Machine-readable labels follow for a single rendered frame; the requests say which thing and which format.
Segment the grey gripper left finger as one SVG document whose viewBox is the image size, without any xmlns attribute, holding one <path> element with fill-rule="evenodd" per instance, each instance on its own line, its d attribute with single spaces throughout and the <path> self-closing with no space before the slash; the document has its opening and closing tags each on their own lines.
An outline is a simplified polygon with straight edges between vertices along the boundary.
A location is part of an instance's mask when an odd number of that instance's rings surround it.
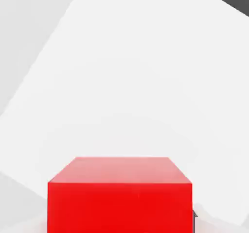
<svg viewBox="0 0 249 233">
<path fill-rule="evenodd" d="M 47 217 L 39 216 L 30 222 L 29 233 L 47 233 Z"/>
</svg>

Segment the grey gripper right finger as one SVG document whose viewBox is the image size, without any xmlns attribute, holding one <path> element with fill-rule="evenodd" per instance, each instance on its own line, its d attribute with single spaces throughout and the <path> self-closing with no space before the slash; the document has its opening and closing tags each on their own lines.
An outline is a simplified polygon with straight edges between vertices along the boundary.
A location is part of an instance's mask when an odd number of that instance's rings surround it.
<svg viewBox="0 0 249 233">
<path fill-rule="evenodd" d="M 193 210 L 196 214 L 195 233 L 227 233 L 226 228 L 211 217 L 201 204 L 195 203 Z"/>
</svg>

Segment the small red cube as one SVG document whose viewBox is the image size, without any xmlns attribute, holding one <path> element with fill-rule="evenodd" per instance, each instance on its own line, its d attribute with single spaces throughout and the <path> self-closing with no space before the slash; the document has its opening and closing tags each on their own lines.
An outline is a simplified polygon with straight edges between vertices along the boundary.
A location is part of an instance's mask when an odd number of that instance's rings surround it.
<svg viewBox="0 0 249 233">
<path fill-rule="evenodd" d="M 192 183 L 167 157 L 77 157 L 48 182 L 47 233 L 193 233 Z"/>
</svg>

